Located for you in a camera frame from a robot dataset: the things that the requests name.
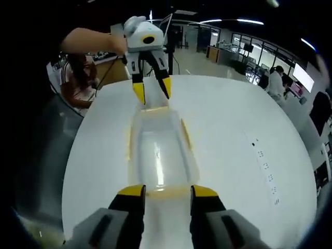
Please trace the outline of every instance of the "white robotic hand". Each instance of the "white robotic hand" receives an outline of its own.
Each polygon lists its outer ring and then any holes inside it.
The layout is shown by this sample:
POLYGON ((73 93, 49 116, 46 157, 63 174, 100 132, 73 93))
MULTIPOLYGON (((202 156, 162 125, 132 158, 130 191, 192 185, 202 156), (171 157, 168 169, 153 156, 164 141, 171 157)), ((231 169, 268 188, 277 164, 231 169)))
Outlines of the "white robotic hand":
POLYGON ((145 17, 137 17, 133 16, 129 18, 125 23, 124 23, 124 34, 126 37, 130 37, 136 30, 137 26, 146 20, 145 17))

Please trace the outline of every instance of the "man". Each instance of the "man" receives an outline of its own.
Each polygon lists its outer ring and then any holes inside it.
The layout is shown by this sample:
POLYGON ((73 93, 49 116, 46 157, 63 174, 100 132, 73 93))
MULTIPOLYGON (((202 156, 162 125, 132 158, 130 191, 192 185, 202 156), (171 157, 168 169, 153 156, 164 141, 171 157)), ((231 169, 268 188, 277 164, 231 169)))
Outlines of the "man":
POLYGON ((285 102, 284 92, 285 88, 282 83, 282 76, 284 69, 281 66, 276 66, 270 72, 268 94, 282 106, 285 102))

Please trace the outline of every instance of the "window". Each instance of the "window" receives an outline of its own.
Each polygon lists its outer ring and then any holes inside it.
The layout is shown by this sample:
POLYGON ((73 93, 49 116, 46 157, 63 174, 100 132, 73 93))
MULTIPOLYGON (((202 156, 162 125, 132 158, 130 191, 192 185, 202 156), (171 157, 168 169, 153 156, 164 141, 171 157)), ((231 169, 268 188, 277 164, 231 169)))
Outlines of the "window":
POLYGON ((240 38, 241 38, 241 35, 233 34, 233 37, 232 37, 232 51, 233 52, 238 52, 238 48, 240 47, 240 38))
POLYGON ((261 53, 261 58, 259 61, 259 66, 262 66, 262 64, 263 64, 266 67, 268 67, 269 69, 272 68, 273 63, 274 63, 274 58, 275 58, 275 51, 276 51, 275 46, 268 44, 268 43, 264 43, 262 53, 261 53))
POLYGON ((255 59, 256 64, 258 64, 263 42, 261 40, 253 39, 252 45, 254 48, 253 48, 253 51, 251 53, 249 53, 249 57, 255 59))
POLYGON ((251 38, 248 37, 248 36, 245 36, 245 35, 242 35, 241 36, 241 40, 240 40, 240 51, 239 53, 240 54, 243 54, 244 56, 246 56, 248 54, 247 51, 245 51, 243 48, 244 48, 244 44, 250 44, 251 43, 251 38))
POLYGON ((288 74, 288 72, 289 72, 290 66, 286 62, 279 59, 278 57, 275 59, 274 66, 281 66, 284 69, 285 74, 288 74))
POLYGON ((283 61, 285 62, 292 62, 293 61, 293 56, 291 56, 289 53, 287 53, 286 51, 282 50, 282 49, 278 49, 278 54, 280 55, 280 57, 283 58, 283 61))

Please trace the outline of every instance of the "glass wall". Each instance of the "glass wall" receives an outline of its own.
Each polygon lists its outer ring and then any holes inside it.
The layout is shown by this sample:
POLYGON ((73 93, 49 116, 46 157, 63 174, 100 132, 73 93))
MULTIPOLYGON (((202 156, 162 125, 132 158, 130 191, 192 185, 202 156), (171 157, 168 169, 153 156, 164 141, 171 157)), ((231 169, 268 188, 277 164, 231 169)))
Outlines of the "glass wall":
POLYGON ((232 45, 233 47, 239 47, 239 49, 233 48, 234 52, 253 58, 256 61, 256 68, 262 67, 269 70, 275 66, 282 66, 285 74, 293 78, 295 58, 283 49, 265 41, 235 33, 232 36, 232 45), (245 43, 253 45, 254 48, 251 53, 243 50, 245 43))
POLYGON ((256 64, 259 62, 261 55, 261 48, 263 47, 263 42, 261 40, 254 39, 252 40, 253 51, 249 53, 249 57, 256 60, 256 64))
POLYGON ((233 34, 233 36, 232 36, 232 51, 233 52, 238 52, 239 47, 240 47, 240 39, 241 39, 241 35, 233 34))
POLYGON ((239 53, 244 56, 247 56, 248 52, 243 49, 244 44, 251 44, 251 38, 248 36, 241 35, 239 53))

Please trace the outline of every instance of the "human hand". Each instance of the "human hand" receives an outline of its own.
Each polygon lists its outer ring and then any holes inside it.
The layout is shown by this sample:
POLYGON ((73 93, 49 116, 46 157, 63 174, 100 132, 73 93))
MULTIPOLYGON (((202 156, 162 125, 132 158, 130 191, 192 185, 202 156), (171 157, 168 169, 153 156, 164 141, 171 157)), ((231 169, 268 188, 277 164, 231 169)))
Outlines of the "human hand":
POLYGON ((110 35, 111 50, 122 56, 127 51, 127 40, 120 35, 110 35))

